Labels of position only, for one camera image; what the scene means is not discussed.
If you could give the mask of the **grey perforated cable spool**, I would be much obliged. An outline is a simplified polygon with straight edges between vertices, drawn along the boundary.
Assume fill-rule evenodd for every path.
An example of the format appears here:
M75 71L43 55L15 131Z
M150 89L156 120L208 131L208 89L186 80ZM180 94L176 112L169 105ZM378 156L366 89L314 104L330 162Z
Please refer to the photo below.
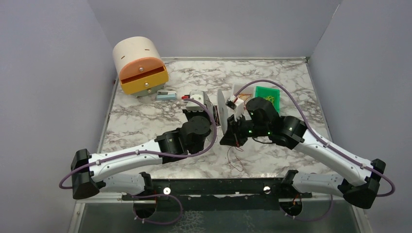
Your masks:
M221 89L217 90L215 104L212 101L210 101L208 96L206 96L205 98L205 105L207 109L213 114L213 117L214 117L214 120L217 126L216 129L213 129L213 126L211 126L212 132L207 137L209 141L213 138L214 133L219 134L218 129L222 131L221 133L222 136L227 131L228 110L227 110L227 106L225 102L226 102L226 99Z

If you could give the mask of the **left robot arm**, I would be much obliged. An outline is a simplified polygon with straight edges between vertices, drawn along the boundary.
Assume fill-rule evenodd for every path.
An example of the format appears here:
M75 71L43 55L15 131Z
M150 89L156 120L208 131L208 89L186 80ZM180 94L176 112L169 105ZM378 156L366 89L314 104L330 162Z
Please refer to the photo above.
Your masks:
M148 173L140 172L125 181L119 181L116 175L138 167L176 162L208 151L205 140L216 135L213 112L184 113L187 122L181 127L164 132L142 145L110 153L92 154L87 149L76 151L69 174L73 199L93 197L101 189L150 195L154 188Z

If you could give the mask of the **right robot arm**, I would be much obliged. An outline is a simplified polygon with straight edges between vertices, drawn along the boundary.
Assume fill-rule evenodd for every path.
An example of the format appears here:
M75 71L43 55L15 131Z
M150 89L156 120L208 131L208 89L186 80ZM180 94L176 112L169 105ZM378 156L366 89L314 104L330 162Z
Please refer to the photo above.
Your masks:
M234 113L223 125L221 145L242 146L249 138L266 136L271 143L301 152L335 171L332 175L290 170L283 183L292 192L324 193L344 198L362 209L372 207L386 164L356 156L322 137L294 116L280 116L268 100L256 97L244 103L232 96L225 105Z

